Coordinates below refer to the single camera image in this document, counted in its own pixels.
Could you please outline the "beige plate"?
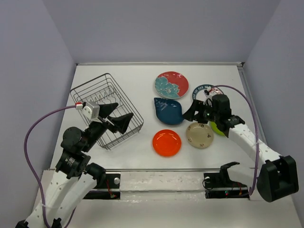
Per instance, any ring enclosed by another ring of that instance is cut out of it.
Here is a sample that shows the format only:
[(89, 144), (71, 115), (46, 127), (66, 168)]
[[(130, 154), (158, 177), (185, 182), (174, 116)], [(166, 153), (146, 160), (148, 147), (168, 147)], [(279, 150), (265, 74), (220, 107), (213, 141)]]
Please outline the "beige plate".
[(207, 124), (192, 123), (186, 129), (187, 142), (199, 149), (205, 149), (212, 145), (214, 133)]

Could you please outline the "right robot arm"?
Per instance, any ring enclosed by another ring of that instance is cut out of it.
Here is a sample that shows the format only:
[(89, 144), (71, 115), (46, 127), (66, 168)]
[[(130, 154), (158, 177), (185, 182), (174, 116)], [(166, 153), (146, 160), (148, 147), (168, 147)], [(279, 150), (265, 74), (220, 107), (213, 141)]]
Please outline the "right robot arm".
[(248, 187), (248, 196), (255, 190), (263, 200), (273, 202), (299, 191), (296, 161), (268, 147), (253, 133), (245, 121), (233, 115), (226, 95), (212, 96), (211, 103), (193, 100), (183, 118), (201, 124), (214, 122), (224, 135), (237, 144), (254, 163), (254, 169), (230, 162), (220, 167), (219, 182), (230, 186), (234, 182)]

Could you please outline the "white plate teal rim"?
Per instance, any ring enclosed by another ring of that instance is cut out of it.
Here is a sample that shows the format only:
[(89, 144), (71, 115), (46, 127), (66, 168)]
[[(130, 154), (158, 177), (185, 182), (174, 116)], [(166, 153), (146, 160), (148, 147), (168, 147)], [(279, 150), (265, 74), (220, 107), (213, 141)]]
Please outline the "white plate teal rim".
[(193, 90), (192, 101), (196, 99), (196, 100), (203, 101), (205, 105), (212, 106), (212, 98), (213, 97), (211, 99), (209, 99), (209, 98), (206, 98), (206, 96), (204, 94), (204, 90), (207, 89), (208, 87), (217, 88), (218, 95), (223, 95), (224, 94), (222, 92), (222, 90), (220, 90), (218, 87), (215, 87), (215, 86), (210, 85), (210, 84), (202, 84), (202, 85), (199, 85), (198, 87), (196, 87)]

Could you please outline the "wire dish rack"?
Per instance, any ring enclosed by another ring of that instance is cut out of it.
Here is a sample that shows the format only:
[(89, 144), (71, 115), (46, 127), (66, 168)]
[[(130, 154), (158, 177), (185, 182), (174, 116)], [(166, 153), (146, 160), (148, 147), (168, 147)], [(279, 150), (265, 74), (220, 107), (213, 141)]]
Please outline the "wire dish rack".
[(90, 118), (105, 123), (107, 130), (97, 141), (106, 150), (121, 144), (138, 133), (144, 123), (142, 116), (111, 74), (105, 73), (70, 90), (74, 102), (93, 105), (96, 114), (80, 112), (89, 125)]

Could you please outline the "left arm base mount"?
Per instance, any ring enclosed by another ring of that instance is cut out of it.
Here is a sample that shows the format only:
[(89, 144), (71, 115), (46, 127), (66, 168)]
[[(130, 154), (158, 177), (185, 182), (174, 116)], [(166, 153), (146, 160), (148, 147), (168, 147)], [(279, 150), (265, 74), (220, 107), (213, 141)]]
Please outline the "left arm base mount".
[(121, 196), (120, 183), (120, 172), (107, 172), (105, 180), (103, 182), (98, 182), (97, 186), (84, 196), (84, 199), (119, 200)]

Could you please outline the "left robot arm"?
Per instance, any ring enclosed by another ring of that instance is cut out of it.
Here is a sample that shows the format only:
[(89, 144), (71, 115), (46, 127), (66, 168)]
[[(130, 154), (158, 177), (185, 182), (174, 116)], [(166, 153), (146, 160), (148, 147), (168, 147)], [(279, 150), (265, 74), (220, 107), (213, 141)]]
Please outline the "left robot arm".
[(41, 180), (28, 156), (29, 135), (34, 127), (46, 117), (41, 117), (30, 127), (24, 139), (24, 155), (38, 182), (41, 200), (25, 220), (17, 223), (18, 228), (66, 228), (85, 195), (94, 188), (104, 185), (105, 168), (96, 163), (90, 163), (91, 157), (87, 153), (107, 130), (121, 134), (127, 131), (133, 113), (111, 117), (111, 113), (117, 107), (118, 103), (80, 102), (58, 109), (61, 111), (74, 108), (81, 111), (91, 123), (85, 130), (69, 127), (64, 131), (60, 145), (63, 149), (62, 154), (47, 190), (43, 189)]

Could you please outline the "dark blue leaf plate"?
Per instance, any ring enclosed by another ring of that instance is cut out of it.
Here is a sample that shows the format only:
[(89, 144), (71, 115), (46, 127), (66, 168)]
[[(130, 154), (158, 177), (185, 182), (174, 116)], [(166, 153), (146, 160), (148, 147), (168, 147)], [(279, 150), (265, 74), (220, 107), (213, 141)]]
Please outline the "dark blue leaf plate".
[(154, 107), (157, 118), (166, 125), (179, 125), (184, 121), (178, 101), (155, 97)]

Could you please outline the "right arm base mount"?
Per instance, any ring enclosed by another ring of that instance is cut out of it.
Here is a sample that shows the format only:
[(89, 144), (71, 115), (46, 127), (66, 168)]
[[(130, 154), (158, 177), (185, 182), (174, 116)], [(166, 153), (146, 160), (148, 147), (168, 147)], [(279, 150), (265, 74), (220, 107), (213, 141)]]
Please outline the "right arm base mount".
[(228, 169), (239, 165), (239, 162), (230, 162), (220, 167), (218, 172), (204, 173), (202, 186), (205, 189), (206, 199), (250, 199), (246, 185), (232, 181)]

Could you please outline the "green plate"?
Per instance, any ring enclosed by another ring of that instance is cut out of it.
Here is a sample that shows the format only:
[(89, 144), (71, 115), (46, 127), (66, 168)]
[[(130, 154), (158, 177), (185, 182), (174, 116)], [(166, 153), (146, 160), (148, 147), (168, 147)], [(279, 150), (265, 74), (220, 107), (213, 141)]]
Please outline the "green plate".
[(218, 134), (220, 136), (225, 136), (225, 134), (217, 128), (217, 125), (215, 122), (210, 122), (209, 125), (216, 134)]

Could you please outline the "orange plate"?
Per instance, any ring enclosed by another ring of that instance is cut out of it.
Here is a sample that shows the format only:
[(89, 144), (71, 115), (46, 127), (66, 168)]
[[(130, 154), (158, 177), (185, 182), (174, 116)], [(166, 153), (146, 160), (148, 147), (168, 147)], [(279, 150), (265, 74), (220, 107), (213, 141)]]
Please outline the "orange plate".
[(169, 129), (158, 131), (152, 139), (152, 146), (155, 152), (162, 157), (175, 156), (180, 151), (181, 145), (180, 136)]

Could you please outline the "red teal flower plate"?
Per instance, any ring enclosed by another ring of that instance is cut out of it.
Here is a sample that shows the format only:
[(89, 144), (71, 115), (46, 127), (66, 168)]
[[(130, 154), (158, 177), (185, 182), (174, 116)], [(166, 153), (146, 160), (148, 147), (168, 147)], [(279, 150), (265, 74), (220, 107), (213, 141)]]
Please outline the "red teal flower plate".
[(187, 93), (189, 82), (183, 74), (167, 71), (156, 77), (154, 87), (156, 92), (164, 98), (179, 99)]

